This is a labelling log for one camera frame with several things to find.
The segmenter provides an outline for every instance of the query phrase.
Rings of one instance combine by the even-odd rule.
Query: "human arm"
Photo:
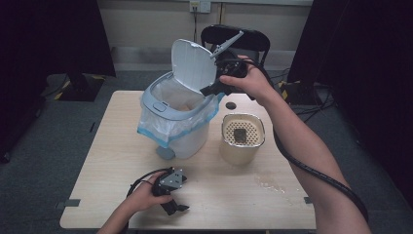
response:
[[[258,68],[248,65],[245,78],[222,76],[220,80],[256,98],[267,110],[289,155],[349,186],[325,143],[297,117]],[[291,168],[314,204],[318,233],[370,233],[361,212],[347,196],[292,164]]]
[[[170,195],[155,197],[152,194],[152,184],[163,172],[153,174],[148,180],[142,182],[134,192],[127,197],[112,215],[98,230],[98,234],[120,233],[131,217],[140,211],[147,210],[154,205],[168,203],[172,200]]]

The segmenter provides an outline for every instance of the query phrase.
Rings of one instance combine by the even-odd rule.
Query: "trash bin lid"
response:
[[[200,93],[200,89],[215,80],[215,58],[211,52],[195,42],[178,39],[172,45],[173,77],[186,88]]]

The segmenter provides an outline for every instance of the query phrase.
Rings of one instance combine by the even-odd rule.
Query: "black cable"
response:
[[[66,83],[66,80],[67,80],[67,74],[64,76],[64,79],[63,79],[63,81],[61,82],[61,84],[60,84],[55,90],[51,91],[51,92],[48,93],[48,94],[43,95],[43,98],[47,98],[48,96],[50,96],[50,95],[54,94],[55,92],[61,90],[61,88],[62,88],[62,87],[64,86],[64,84]]]
[[[170,173],[171,170],[173,170],[173,168],[158,169],[158,170],[152,171],[152,172],[150,172],[150,173],[142,176],[141,178],[137,179],[133,184],[131,184],[131,188],[130,188],[129,191],[128,191],[127,197],[129,197],[129,196],[133,193],[133,191],[135,190],[135,188],[136,188],[142,181],[148,182],[148,181],[144,180],[146,177],[148,177],[148,176],[150,176],[150,175],[152,175],[152,174],[158,173],[158,172]],[[121,231],[120,233],[121,233],[121,234],[126,234],[126,233],[128,232],[128,229],[129,229],[129,222],[127,222],[127,224],[125,224],[124,228],[122,229],[122,231]]]
[[[285,148],[282,145],[282,142],[280,141],[276,131],[273,128],[273,135],[274,135],[274,140],[276,142],[277,147],[280,150],[280,153],[285,157],[286,160],[288,160],[291,164],[295,165],[299,169],[303,170],[304,172],[315,176],[322,181],[328,183],[329,185],[333,186],[334,188],[338,189],[340,192],[342,192],[344,195],[346,195],[360,210],[361,214],[364,216],[365,221],[368,222],[368,212],[367,208],[364,206],[362,203],[361,199],[346,185],[343,183],[337,181],[336,179],[321,173],[305,164],[297,160],[296,158],[292,157],[288,152],[286,152]]]
[[[194,42],[197,42],[197,14],[198,14],[198,8],[197,7],[192,7],[192,11],[194,13]]]
[[[170,172],[170,170],[172,170],[172,168],[158,169],[158,170],[155,170],[155,171],[153,171],[153,172],[150,172],[150,173],[142,176],[141,178],[137,179],[133,184],[131,184],[131,188],[130,188],[130,190],[128,191],[127,197],[129,197],[129,196],[133,193],[133,191],[135,190],[135,188],[137,187],[137,185],[140,184],[144,178],[146,178],[146,177],[148,177],[148,176],[150,176],[150,175],[152,175],[152,174],[158,173],[158,172]]]

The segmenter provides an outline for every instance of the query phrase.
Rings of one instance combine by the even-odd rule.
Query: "white trash bin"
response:
[[[209,121],[222,99],[200,92],[215,80],[215,58],[210,55],[194,42],[176,40],[171,49],[172,71],[153,82],[141,97],[137,132],[154,139],[164,159],[189,158],[207,141]]]

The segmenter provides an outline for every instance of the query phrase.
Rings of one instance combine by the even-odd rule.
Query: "human hand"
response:
[[[251,61],[246,56],[239,56],[239,58]],[[266,98],[271,98],[274,95],[275,90],[256,66],[248,63],[246,68],[248,73],[245,78],[222,75],[219,80],[226,85],[235,86],[243,90],[249,96],[254,97],[259,104],[263,105]]]
[[[134,190],[134,192],[124,200],[121,206],[128,209],[131,215],[147,210],[154,205],[159,205],[163,203],[168,203],[172,200],[172,196],[164,195],[155,197],[152,194],[152,186],[156,178],[165,172],[159,172],[153,174],[149,179],[142,181],[139,186]]]

